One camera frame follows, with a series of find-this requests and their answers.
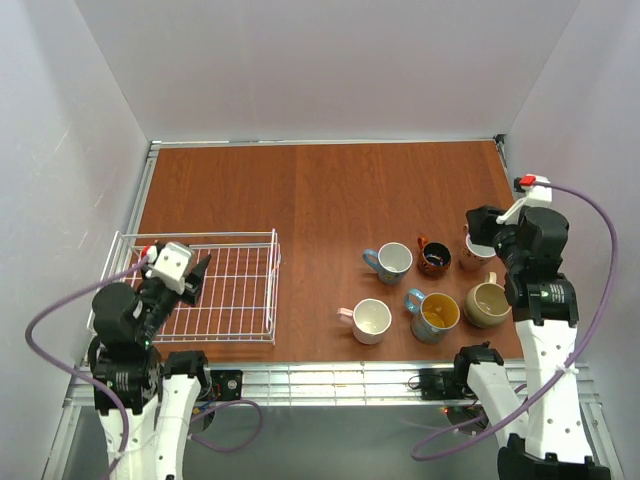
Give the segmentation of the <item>pink faceted mug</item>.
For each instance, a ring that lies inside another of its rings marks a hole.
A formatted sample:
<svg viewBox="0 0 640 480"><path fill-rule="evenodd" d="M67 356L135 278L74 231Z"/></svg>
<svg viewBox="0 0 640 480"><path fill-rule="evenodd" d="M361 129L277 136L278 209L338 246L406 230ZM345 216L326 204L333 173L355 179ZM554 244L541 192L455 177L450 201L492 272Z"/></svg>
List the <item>pink faceted mug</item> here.
<svg viewBox="0 0 640 480"><path fill-rule="evenodd" d="M380 343L392 324L389 307L373 298L361 300L353 309L339 308L336 315L351 327L355 339L364 345Z"/></svg>

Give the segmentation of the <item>salmon pink cup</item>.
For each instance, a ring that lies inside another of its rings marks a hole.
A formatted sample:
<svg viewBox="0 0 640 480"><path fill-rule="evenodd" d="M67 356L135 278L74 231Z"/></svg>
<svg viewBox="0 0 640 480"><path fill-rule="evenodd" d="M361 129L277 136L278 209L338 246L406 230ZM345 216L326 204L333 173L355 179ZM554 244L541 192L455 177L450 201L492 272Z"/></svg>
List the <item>salmon pink cup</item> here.
<svg viewBox="0 0 640 480"><path fill-rule="evenodd" d="M495 249L492 246L476 244L471 240L469 226L467 224L463 227L463 233L464 241L459 262L464 270L479 270L496 257Z"/></svg>

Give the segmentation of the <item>blue bear mug yellow inside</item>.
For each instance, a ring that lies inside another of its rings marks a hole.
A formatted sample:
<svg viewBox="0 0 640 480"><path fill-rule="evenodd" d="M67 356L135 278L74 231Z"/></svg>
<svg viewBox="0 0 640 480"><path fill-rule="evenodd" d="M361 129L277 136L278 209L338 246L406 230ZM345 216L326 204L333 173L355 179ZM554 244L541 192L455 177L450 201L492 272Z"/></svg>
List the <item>blue bear mug yellow inside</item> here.
<svg viewBox="0 0 640 480"><path fill-rule="evenodd" d="M456 301L444 293L425 294L416 288L404 297L405 308L411 313L411 331L421 342L439 343L459 322L461 312Z"/></svg>

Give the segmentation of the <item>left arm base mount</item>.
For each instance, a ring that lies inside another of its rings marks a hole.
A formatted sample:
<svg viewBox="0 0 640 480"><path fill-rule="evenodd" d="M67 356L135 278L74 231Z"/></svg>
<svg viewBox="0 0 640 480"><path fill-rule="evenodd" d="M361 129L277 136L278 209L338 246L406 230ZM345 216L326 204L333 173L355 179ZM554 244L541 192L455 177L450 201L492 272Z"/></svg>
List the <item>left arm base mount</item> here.
<svg viewBox="0 0 640 480"><path fill-rule="evenodd" d="M240 400L244 372L242 370L211 370L209 372L210 389L203 397L197 400L192 409L192 431L204 432L213 422L215 413L211 412L214 406Z"/></svg>

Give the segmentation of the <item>light blue mug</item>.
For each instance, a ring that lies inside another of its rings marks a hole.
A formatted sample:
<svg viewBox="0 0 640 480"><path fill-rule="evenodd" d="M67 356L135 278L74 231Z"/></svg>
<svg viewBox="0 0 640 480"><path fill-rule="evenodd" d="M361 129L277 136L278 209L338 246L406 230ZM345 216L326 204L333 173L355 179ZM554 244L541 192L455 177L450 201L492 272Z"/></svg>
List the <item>light blue mug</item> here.
<svg viewBox="0 0 640 480"><path fill-rule="evenodd" d="M365 249L362 257L376 272L379 280L387 285L400 283L413 265L411 251L398 242L386 243L378 250Z"/></svg>

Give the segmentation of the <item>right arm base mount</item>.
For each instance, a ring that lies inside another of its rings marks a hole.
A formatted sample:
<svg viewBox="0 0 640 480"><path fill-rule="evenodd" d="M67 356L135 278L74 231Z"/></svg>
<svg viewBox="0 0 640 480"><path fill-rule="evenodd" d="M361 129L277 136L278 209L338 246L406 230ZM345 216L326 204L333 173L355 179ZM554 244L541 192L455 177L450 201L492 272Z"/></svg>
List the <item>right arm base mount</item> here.
<svg viewBox="0 0 640 480"><path fill-rule="evenodd" d="M472 421L460 428L461 433L479 434L489 425L477 396L454 378L452 369L419 369L409 378L407 387L418 392L423 401L441 401L443 413L452 425Z"/></svg>

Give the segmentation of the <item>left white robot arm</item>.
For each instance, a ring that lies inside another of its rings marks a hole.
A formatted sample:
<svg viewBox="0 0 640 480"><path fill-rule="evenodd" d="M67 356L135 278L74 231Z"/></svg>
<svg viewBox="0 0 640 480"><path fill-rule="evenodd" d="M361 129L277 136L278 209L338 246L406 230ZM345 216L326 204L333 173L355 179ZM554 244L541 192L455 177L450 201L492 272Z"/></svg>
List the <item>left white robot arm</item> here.
<svg viewBox="0 0 640 480"><path fill-rule="evenodd" d="M193 407L209 396L212 381L201 350L162 358L153 341L179 303L198 303L211 258L178 262L184 287L156 271L171 254L142 269L137 287L110 282L92 300L94 331L88 351L100 382L94 405L107 441L111 479L180 479Z"/></svg>

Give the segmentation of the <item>beige round mug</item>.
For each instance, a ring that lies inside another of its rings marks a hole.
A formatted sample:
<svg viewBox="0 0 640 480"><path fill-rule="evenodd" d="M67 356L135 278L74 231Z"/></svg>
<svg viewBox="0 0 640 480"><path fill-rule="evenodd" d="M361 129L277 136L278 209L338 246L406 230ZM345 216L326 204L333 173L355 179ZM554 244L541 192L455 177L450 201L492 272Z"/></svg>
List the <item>beige round mug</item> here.
<svg viewBox="0 0 640 480"><path fill-rule="evenodd" d="M478 328L490 329L506 321L511 306L504 287L498 283L496 272L489 272L482 283L467 293L463 310L467 320Z"/></svg>

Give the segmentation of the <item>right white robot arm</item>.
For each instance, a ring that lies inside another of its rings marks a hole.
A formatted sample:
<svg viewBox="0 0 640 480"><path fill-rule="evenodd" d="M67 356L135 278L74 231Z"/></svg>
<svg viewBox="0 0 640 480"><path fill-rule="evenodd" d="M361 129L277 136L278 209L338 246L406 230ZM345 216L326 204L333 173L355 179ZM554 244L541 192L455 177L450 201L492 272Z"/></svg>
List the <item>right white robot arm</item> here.
<svg viewBox="0 0 640 480"><path fill-rule="evenodd" d="M523 207L513 223L503 210L467 212L473 243L494 248L505 266L505 297L524 354L527 399L509 387L504 363L488 344L464 347L454 370L481 400L499 442L502 479L608 479L581 418L575 367L579 321L572 283L560 273L569 223L544 207Z"/></svg>

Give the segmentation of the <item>orange brown mug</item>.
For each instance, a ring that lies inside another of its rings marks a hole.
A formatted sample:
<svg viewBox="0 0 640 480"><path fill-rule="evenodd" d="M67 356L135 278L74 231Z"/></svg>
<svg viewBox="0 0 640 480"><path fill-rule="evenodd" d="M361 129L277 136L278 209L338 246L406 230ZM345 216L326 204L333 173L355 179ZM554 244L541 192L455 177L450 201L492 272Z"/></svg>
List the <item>orange brown mug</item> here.
<svg viewBox="0 0 640 480"><path fill-rule="evenodd" d="M451 265L451 252L442 243L429 241L426 237L417 238L420 250L417 260L417 268L427 276L439 277L443 275Z"/></svg>

